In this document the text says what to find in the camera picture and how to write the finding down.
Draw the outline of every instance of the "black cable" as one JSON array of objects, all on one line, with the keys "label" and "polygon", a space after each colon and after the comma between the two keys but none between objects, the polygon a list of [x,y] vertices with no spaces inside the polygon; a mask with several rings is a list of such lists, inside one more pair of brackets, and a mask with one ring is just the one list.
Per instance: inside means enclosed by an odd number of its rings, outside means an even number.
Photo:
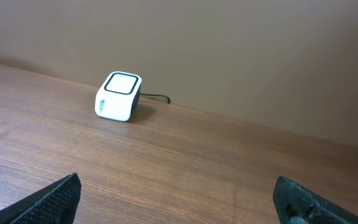
[{"label": "black cable", "polygon": [[165,95],[159,95],[159,94],[148,94],[148,93],[140,93],[141,95],[144,96],[160,96],[160,97],[165,97],[168,100],[168,103],[171,103],[171,99],[168,96]]}]

